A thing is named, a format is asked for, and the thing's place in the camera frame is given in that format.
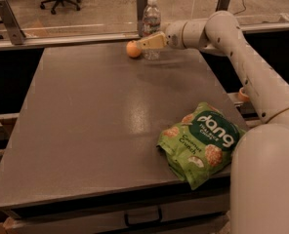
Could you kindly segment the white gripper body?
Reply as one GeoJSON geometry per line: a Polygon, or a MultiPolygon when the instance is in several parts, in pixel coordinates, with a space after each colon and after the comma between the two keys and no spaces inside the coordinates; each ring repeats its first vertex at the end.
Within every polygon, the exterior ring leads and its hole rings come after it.
{"type": "Polygon", "coordinates": [[[186,20],[171,22],[165,29],[167,44],[174,49],[184,49],[183,32],[186,26],[186,20]]]}

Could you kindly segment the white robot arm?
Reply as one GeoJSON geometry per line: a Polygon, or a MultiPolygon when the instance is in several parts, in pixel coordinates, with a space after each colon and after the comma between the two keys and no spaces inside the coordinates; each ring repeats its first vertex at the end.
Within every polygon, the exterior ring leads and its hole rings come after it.
{"type": "Polygon", "coordinates": [[[246,41],[236,17],[218,11],[176,21],[138,46],[228,57],[261,120],[233,152],[230,234],[289,234],[289,84],[246,41]]]}

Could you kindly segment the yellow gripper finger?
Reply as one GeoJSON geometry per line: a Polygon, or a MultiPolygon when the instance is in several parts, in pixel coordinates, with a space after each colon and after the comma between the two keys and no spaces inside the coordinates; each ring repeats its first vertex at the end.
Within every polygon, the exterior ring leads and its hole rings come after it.
{"type": "Polygon", "coordinates": [[[167,38],[162,31],[159,31],[138,40],[136,45],[142,50],[163,49],[167,45],[167,38]]]}

